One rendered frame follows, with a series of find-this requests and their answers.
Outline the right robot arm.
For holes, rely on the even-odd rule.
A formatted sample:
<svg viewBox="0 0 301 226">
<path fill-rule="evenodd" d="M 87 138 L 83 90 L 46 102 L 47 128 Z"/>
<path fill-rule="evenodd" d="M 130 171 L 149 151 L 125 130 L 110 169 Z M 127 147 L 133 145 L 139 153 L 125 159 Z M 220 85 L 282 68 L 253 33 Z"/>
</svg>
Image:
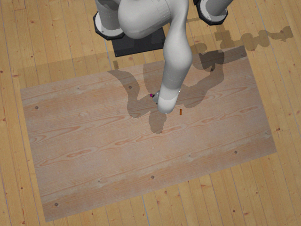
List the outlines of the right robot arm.
<svg viewBox="0 0 301 226">
<path fill-rule="evenodd" d="M 158 110 L 171 113 L 177 102 L 181 85 L 191 67 L 193 55 L 186 36 L 189 0 L 95 0 L 98 13 L 97 29 L 114 37 L 126 34 L 141 39 L 167 23 L 163 56 L 165 60 L 162 83 L 158 94 Z"/>
</svg>

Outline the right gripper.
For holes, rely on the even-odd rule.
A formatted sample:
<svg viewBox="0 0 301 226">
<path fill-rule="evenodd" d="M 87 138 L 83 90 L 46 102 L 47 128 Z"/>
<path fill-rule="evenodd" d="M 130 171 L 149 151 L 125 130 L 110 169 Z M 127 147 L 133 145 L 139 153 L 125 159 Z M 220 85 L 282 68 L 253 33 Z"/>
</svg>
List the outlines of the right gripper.
<svg viewBox="0 0 301 226">
<path fill-rule="evenodd" d="M 157 92 L 159 92 L 159 91 L 157 91 Z M 156 102 L 156 104 L 158 104 L 158 94 L 157 94 L 157 92 L 155 93 L 155 95 L 153 95 L 152 97 L 153 97 L 153 101 L 154 102 Z"/>
</svg>

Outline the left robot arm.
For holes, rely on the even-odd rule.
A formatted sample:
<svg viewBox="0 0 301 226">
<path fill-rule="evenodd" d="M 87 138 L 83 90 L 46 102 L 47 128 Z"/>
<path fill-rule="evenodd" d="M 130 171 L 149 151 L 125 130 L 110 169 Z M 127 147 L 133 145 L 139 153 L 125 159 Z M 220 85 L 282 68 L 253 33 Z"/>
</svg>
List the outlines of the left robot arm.
<svg viewBox="0 0 301 226">
<path fill-rule="evenodd" d="M 200 11 L 211 22 L 223 20 L 227 14 L 227 6 L 233 0 L 201 0 Z"/>
</svg>

